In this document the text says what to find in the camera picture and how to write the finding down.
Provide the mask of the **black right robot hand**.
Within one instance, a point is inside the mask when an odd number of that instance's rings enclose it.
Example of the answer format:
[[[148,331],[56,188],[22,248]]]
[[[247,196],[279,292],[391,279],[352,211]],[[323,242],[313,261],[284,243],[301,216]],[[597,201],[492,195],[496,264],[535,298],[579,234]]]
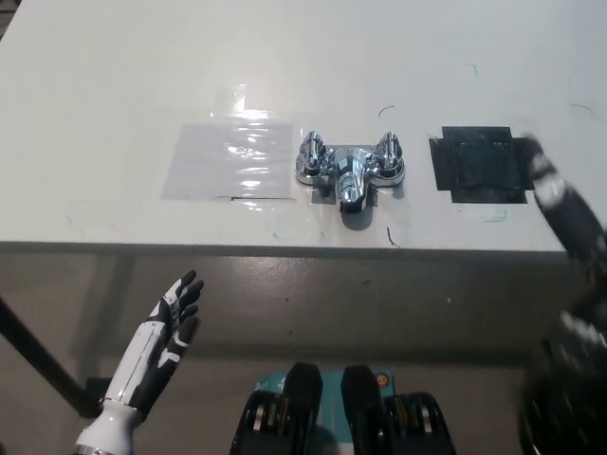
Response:
[[[568,259],[589,282],[559,311],[524,387],[536,417],[563,428],[606,424],[606,229],[540,141],[523,139],[533,195]]]

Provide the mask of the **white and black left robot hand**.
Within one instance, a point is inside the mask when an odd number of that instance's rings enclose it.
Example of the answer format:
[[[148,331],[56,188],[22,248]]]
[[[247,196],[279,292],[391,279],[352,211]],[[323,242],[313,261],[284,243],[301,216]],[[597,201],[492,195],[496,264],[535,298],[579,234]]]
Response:
[[[143,417],[149,414],[196,335],[196,302],[203,286],[191,270],[164,293],[133,335],[105,401],[135,409]]]

